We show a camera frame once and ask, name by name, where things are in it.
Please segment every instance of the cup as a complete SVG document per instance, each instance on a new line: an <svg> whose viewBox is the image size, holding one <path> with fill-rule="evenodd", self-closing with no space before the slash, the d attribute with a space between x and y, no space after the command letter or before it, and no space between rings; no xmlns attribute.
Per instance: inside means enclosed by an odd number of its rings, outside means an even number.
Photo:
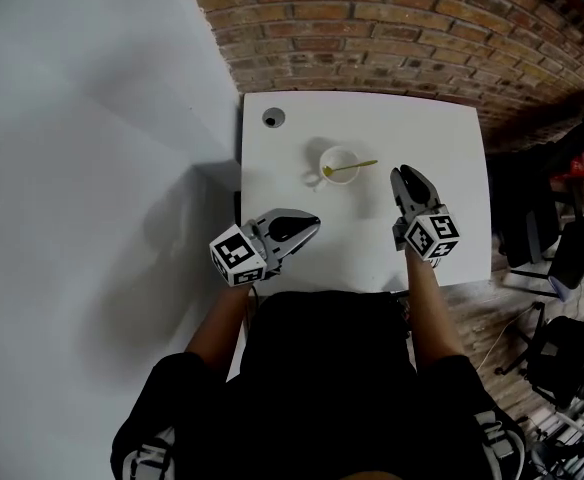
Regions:
<svg viewBox="0 0 584 480"><path fill-rule="evenodd" d="M326 176L323 173L324 167L331 167L338 169L339 167L347 167L359 163L359 158L356 153L349 148L343 146L334 146L325 151L319 159L319 175L321 176L319 183L314 187L314 191L323 190L328 184L332 185L347 185L352 183L359 175L360 167L353 169L345 169L343 171L336 171L331 176Z"/></svg>

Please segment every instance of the spoon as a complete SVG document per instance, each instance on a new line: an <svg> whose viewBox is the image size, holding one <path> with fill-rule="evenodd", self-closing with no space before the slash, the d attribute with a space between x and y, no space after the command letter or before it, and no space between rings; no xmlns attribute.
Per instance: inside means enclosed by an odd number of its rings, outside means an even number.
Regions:
<svg viewBox="0 0 584 480"><path fill-rule="evenodd" d="M327 165L323 167L323 174L328 178L332 176L336 171L344 171L345 169L354 169L355 167L365 167L366 165L374 165L378 160L368 160L367 162L361 162L360 164L348 165L347 167L339 167L338 169L332 169Z"/></svg>

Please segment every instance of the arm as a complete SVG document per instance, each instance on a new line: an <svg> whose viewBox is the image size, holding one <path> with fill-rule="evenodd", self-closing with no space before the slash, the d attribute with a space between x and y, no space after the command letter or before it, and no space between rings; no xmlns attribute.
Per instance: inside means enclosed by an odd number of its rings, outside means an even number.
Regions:
<svg viewBox="0 0 584 480"><path fill-rule="evenodd" d="M214 373L225 378L241 330L252 284L224 288L185 349L198 355Z"/></svg>
<svg viewBox="0 0 584 480"><path fill-rule="evenodd" d="M432 265L411 247L405 251L410 289L410 323L419 370L444 357L464 355L463 344L450 318Z"/></svg>

